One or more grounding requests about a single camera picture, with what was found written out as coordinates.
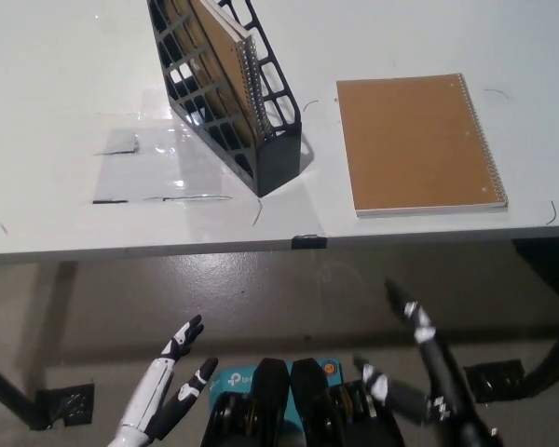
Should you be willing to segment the black right hand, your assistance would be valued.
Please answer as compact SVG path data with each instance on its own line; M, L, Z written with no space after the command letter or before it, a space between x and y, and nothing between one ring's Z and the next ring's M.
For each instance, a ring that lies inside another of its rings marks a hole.
M367 393L387 410L418 426L437 425L443 446L501 446L498 432L477 413L455 358L422 304L390 278L385 281L385 289L391 311L413 331L430 393L393 379L370 360L355 355L353 364Z

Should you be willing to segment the white and black left hand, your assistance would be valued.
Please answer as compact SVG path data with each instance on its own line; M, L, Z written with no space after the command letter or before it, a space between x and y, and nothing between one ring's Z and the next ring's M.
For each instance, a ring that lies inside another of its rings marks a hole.
M202 316L189 319L153 359L126 406L111 446L149 446L164 440L188 414L206 388L218 365L208 358L170 399L173 370L187 356L202 333Z

